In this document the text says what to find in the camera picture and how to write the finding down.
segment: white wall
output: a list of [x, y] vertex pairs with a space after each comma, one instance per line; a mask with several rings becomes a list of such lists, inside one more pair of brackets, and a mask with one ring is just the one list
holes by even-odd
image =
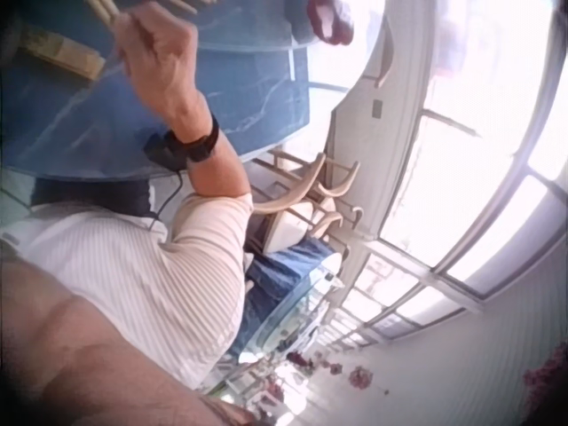
[[[539, 367], [566, 336], [566, 241], [483, 314], [465, 313], [389, 346], [335, 355], [348, 374], [369, 367], [374, 386], [318, 372], [301, 418], [343, 426], [507, 426], [523, 413], [522, 375]], [[390, 390], [384, 396], [381, 386]]]
[[[360, 80], [336, 109], [335, 141], [330, 148], [343, 164], [360, 161], [354, 187], [345, 199], [365, 210], [361, 228], [376, 233], [394, 194], [417, 112], [428, 80], [433, 0], [391, 0], [386, 15], [394, 40], [390, 74], [380, 89], [372, 80]], [[380, 40], [365, 75], [380, 74]], [[383, 102], [380, 120], [372, 117], [373, 101]], [[334, 176], [340, 180], [341, 174]]]

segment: person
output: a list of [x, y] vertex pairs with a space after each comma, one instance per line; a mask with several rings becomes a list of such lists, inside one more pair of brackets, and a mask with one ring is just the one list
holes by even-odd
[[[127, 342], [195, 389], [241, 323], [250, 185], [195, 87], [195, 26], [146, 3], [118, 15], [113, 29], [135, 92], [187, 148], [195, 194], [177, 210], [168, 240], [164, 224], [153, 224], [155, 218], [145, 212], [128, 211], [129, 197], [140, 204], [144, 191], [139, 186], [117, 184], [111, 190], [112, 184], [61, 184], [56, 191], [57, 183], [51, 183], [50, 199], [45, 191], [37, 195], [38, 189], [50, 189], [42, 182], [33, 197], [42, 205], [2, 229], [0, 238], [93, 304]], [[200, 154], [192, 156], [197, 145]], [[71, 186], [75, 190], [66, 192]], [[70, 194], [76, 199], [65, 197]], [[113, 209], [112, 201], [119, 207]]]
[[9, 246], [0, 252], [0, 424], [266, 424], [188, 389], [126, 342], [94, 304]]

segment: striped shirt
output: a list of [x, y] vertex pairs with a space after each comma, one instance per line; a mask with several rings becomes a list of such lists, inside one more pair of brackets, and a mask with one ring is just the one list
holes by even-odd
[[80, 204], [43, 206], [0, 237], [93, 303], [122, 336], [195, 389], [233, 342], [244, 303], [252, 211], [239, 199], [190, 197], [164, 224]]

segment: marble tabletop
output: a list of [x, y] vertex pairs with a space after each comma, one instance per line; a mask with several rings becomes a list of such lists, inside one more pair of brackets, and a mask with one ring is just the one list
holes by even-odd
[[[119, 8], [139, 1], [117, 0]], [[197, 85], [244, 160], [330, 114], [375, 46], [383, 0], [351, 0], [355, 38], [331, 46], [312, 33], [307, 0], [219, 0], [189, 15], [200, 30]], [[167, 129], [140, 104], [113, 38], [77, 0], [20, 2], [27, 23], [86, 44], [106, 58], [94, 83], [19, 52], [2, 69], [3, 164], [34, 176], [122, 180], [169, 174], [143, 148]]]

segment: black cable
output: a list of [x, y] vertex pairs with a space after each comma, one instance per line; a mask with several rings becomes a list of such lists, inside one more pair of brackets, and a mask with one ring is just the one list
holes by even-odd
[[166, 206], [168, 205], [168, 203], [170, 201], [173, 200], [173, 198], [178, 195], [179, 191], [181, 191], [181, 188], [184, 186], [184, 180], [181, 178], [181, 173], [179, 171], [176, 172], [177, 174], [177, 178], [179, 179], [179, 186], [176, 188], [176, 190], [172, 193], [172, 195], [170, 195], [168, 197], [168, 199], [162, 204], [162, 206], [160, 207], [160, 209], [158, 210], [158, 212], [156, 213], [156, 217], [154, 218], [154, 220], [152, 221], [152, 224], [150, 225], [150, 228], [148, 229], [148, 231], [152, 231], [152, 227], [154, 226], [154, 224], [156, 223], [156, 220], [158, 220], [160, 218], [160, 214], [163, 212], [163, 210], [166, 208]]
[[20, 206], [23, 206], [28, 212], [31, 212], [32, 209], [22, 200], [20, 200], [18, 197], [16, 197], [13, 193], [10, 193], [9, 191], [6, 191], [3, 188], [0, 188], [0, 191], [2, 191], [3, 193], [5, 193], [6, 195], [8, 195], [8, 197], [12, 198], [14, 201], [16, 201]]

